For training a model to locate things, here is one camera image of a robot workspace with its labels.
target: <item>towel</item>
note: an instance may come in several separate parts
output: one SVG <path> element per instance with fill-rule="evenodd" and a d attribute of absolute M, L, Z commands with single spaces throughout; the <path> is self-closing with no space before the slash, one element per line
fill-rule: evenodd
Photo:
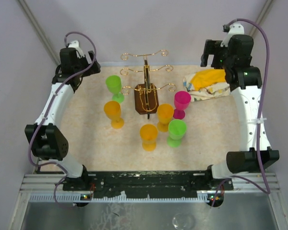
<path fill-rule="evenodd" d="M 183 78 L 183 87 L 192 97 L 192 102 L 228 96 L 229 85 L 223 69 L 207 69 Z"/>

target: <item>wooden base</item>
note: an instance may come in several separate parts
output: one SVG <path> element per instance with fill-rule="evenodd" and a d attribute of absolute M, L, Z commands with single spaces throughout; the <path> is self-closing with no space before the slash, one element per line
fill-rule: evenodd
<path fill-rule="evenodd" d="M 151 85 L 151 88 L 156 88 L 154 84 L 151 83 L 150 85 Z M 145 88 L 145 84 L 138 84 L 135 88 L 139 89 L 139 86 L 141 88 Z M 140 98 L 140 92 L 135 90 L 134 91 L 134 104 L 135 104 L 135 110 L 139 114 L 155 114 L 157 112 L 157 109 L 158 109 L 158 106 L 159 106 L 157 90 L 155 92 L 152 90 L 151 92 L 148 93 L 149 108 L 146 107 L 144 93 L 141 94 L 141 98 Z M 151 110 L 154 107 L 155 107 L 155 109 L 152 110 L 151 112 L 145 111 L 145 109 L 146 110 Z"/>

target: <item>wall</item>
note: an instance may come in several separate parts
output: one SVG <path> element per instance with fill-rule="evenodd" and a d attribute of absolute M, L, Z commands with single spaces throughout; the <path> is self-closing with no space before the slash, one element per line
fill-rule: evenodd
<path fill-rule="evenodd" d="M 46 103 L 54 64 L 16 1 L 0 0 L 0 230 L 8 228 L 27 160 L 26 124 Z"/>
<path fill-rule="evenodd" d="M 270 43 L 270 65 L 264 116 L 266 131 L 280 160 L 272 170 L 276 172 L 288 204 L 288 0 L 276 1 L 263 23 Z M 265 45 L 260 33 L 255 37 L 253 65 L 264 70 Z"/>
<path fill-rule="evenodd" d="M 81 31 L 95 42 L 103 65 L 126 65 L 123 53 L 169 57 L 150 63 L 200 63 L 206 39 L 223 39 L 222 25 L 237 17 L 256 20 L 265 0 L 26 0 L 56 51 L 69 31 Z M 84 50 L 91 47 L 84 43 Z M 141 58 L 129 61 L 143 62 Z"/>

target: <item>cable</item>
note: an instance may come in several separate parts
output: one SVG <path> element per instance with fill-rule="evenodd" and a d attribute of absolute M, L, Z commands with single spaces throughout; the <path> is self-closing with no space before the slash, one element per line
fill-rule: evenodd
<path fill-rule="evenodd" d="M 269 46 L 269 41 L 268 41 L 268 38 L 267 38 L 267 35 L 265 34 L 264 30 L 262 29 L 262 27 L 260 25 L 258 25 L 257 23 L 251 21 L 251 20 L 248 20 L 248 19 L 244 19 L 244 18 L 237 18 L 235 20 L 232 20 L 230 23 L 228 23 L 228 25 L 232 25 L 233 23 L 235 22 L 246 22 L 246 23 L 249 23 L 249 24 L 252 24 L 253 26 L 255 26 L 260 32 L 261 34 L 263 35 L 264 37 L 264 42 L 265 42 L 265 48 L 266 48 L 266 59 L 265 59 L 265 67 L 264 67 L 264 82 L 263 82 L 263 86 L 262 86 L 262 92 L 261 92 L 261 97 L 260 97 L 260 102 L 259 102 L 259 108 L 258 108 L 258 114 L 257 114 L 257 119 L 260 119 L 261 118 L 261 113 L 263 111 L 263 105 L 264 105 L 264 95 L 265 95 L 265 89 L 266 89 L 266 84 L 267 84 L 267 78 L 268 78 L 268 69 L 269 69 L 269 59 L 270 59 L 270 46 Z M 261 175 L 262 175 L 262 178 L 263 178 L 263 181 L 264 181 L 264 184 L 265 184 L 265 187 L 267 189 L 264 190 L 263 188 L 261 188 L 258 184 L 256 184 L 255 182 L 245 178 L 245 177 L 242 177 L 242 176 L 237 176 L 237 175 L 233 175 L 232 177 L 235 177 L 235 178 L 239 178 L 239 179 L 242 179 L 242 180 L 245 180 L 253 185 L 255 185 L 258 189 L 260 189 L 262 192 L 264 192 L 265 194 L 270 194 L 271 193 L 271 190 L 270 190 L 270 187 L 269 187 L 269 184 L 268 184 L 268 181 L 267 181 L 267 177 L 265 175 L 265 172 L 264 172 L 264 166 L 263 166 L 263 162 L 261 160 L 261 155 L 260 155 L 260 125 L 261 124 L 257 124 L 257 133 L 256 133 L 256 153 L 257 153 L 257 160 L 258 160 L 258 164 L 259 164 L 259 168 L 260 168 L 260 172 L 261 172 Z M 230 180 L 230 178 L 226 178 L 224 179 L 220 184 L 219 186 L 216 188 L 216 193 L 215 193 L 215 196 L 217 195 L 217 192 L 220 190 L 221 186 L 226 182 Z"/>
<path fill-rule="evenodd" d="M 36 136 L 37 136 L 37 133 L 39 132 L 39 130 L 40 130 L 40 128 L 42 127 L 42 125 L 44 124 L 45 120 L 47 119 L 47 116 L 48 116 L 48 114 L 49 114 L 49 111 L 50 111 L 50 109 L 51 109 L 51 106 L 52 106 L 52 104 L 53 104 L 56 96 L 58 95 L 58 92 L 61 90 L 61 88 L 62 88 L 70 79 L 72 79 L 72 78 L 78 76 L 79 74 L 82 74 L 82 73 L 86 72 L 87 70 L 89 70 L 89 69 L 92 67 L 92 65 L 94 64 L 94 62 L 96 61 L 96 47 L 95 47 L 95 44 L 93 43 L 93 41 L 92 41 L 88 36 L 86 36 L 85 34 L 83 34 L 83 33 L 81 33 L 81 32 L 72 31 L 72 32 L 67 33 L 67 34 L 65 35 L 65 38 L 64 38 L 65 46 L 68 47 L 67 37 L 68 37 L 69 35 L 71 35 L 71 34 L 77 34 L 77 35 L 81 35 L 81 36 L 85 37 L 85 38 L 92 44 L 92 46 L 93 46 L 93 48 L 94 48 L 94 54 L 95 54 L 95 55 L 94 55 L 94 57 L 93 57 L 93 60 L 92 60 L 91 64 L 90 64 L 87 68 L 85 68 L 85 69 L 83 69 L 83 70 L 81 70 L 81 71 L 79 71 L 79 72 L 77 72 L 77 73 L 69 76 L 69 77 L 68 77 L 64 82 L 62 82 L 62 84 L 57 88 L 57 90 L 55 91 L 54 95 L 53 95 L 52 98 L 50 99 L 50 102 L 49 102 L 48 107 L 47 107 L 47 109 L 46 109 L 46 111 L 45 111 L 45 114 L 44 114 L 44 118 L 41 120 L 40 124 L 37 126 L 36 130 L 34 131 L 32 137 L 31 137 L 31 140 L 30 140 L 30 142 L 29 142 L 29 147 L 28 147 L 28 159 L 29 159 L 29 162 L 30 162 L 33 166 L 35 166 L 35 167 L 42 167 L 42 166 L 49 165 L 49 164 L 55 164 L 55 165 L 57 165 L 59 168 L 61 168 L 61 169 L 64 171 L 65 174 L 68 174 L 67 170 L 66 170 L 63 166 L 61 166 L 59 163 L 56 163 L 56 162 L 47 162 L 47 163 L 43 163 L 43 164 L 35 164 L 35 163 L 33 162 L 33 160 L 32 160 L 31 149 L 32 149 L 32 146 L 33 146 L 33 142 L 34 142 L 34 140 L 35 140 L 35 138 L 36 138 Z M 60 204 L 59 204 L 59 202 L 57 201 L 57 198 L 56 198 L 56 190 L 57 190 L 58 186 L 65 180 L 66 177 L 67 177 L 67 176 L 64 176 L 64 177 L 56 184 L 56 186 L 55 186 L 55 188 L 54 188 L 54 191 L 53 191 L 53 198 L 54 198 L 55 202 L 56 202 L 58 205 L 60 205 Z"/>

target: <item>magenta cup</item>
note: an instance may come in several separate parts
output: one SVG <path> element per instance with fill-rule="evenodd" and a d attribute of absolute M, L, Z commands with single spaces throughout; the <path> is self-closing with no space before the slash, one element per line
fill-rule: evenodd
<path fill-rule="evenodd" d="M 184 110 L 189 106 L 191 102 L 191 96 L 188 92 L 179 91 L 174 96 L 174 105 L 176 109 L 174 110 L 173 118 L 183 119 L 185 117 Z"/>

